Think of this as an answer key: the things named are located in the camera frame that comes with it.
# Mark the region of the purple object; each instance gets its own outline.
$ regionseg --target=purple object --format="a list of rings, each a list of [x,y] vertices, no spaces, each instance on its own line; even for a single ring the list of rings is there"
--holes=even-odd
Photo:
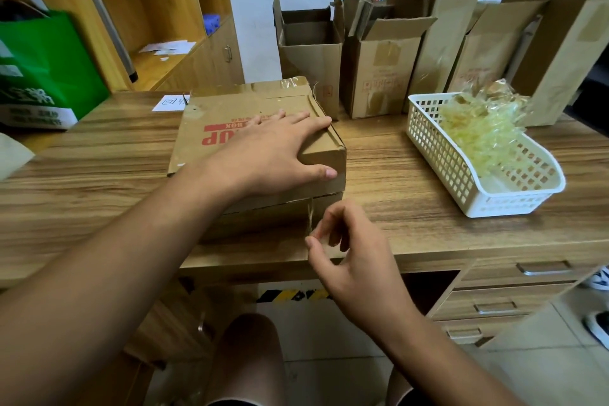
[[[203,25],[205,26],[205,32],[210,36],[220,27],[220,15],[203,15]]]

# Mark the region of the cabinet door handle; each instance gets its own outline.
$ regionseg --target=cabinet door handle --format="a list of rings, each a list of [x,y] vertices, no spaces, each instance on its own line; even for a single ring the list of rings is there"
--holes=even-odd
[[[537,262],[531,264],[516,264],[516,268],[525,276],[545,276],[548,274],[567,274],[573,271],[566,260],[560,262]]]
[[[452,340],[462,340],[466,338],[476,338],[479,339],[482,337],[482,331],[479,327],[474,329],[456,329],[456,330],[448,330],[446,331],[448,337]]]
[[[518,312],[518,307],[514,302],[504,304],[474,304],[474,308],[480,315],[506,315]]]
[[[232,60],[232,50],[230,49],[230,45],[227,45],[226,47],[224,47],[224,61],[226,61],[227,63],[230,63]]]

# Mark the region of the person's left hand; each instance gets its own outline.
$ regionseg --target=person's left hand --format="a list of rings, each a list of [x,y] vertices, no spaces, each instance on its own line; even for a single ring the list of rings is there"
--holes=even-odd
[[[330,117],[309,112],[285,115],[284,110],[261,121],[248,121],[213,156],[202,161],[220,167],[243,196],[275,194],[316,180],[330,180],[337,172],[326,165],[305,165],[297,155],[305,139],[330,126]]]

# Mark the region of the black and white sneaker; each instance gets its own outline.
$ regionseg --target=black and white sneaker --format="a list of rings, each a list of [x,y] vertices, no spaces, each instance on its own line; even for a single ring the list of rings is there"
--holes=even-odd
[[[602,266],[596,273],[582,283],[585,287],[609,291],[609,268]]]
[[[609,311],[590,313],[583,318],[582,323],[589,333],[609,350]]]

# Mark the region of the person's left arm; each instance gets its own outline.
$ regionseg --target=person's left arm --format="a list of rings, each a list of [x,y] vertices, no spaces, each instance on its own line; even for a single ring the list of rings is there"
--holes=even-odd
[[[213,156],[0,296],[0,391],[55,402],[125,345],[209,225],[239,199],[336,177],[298,151],[330,118],[256,118]]]

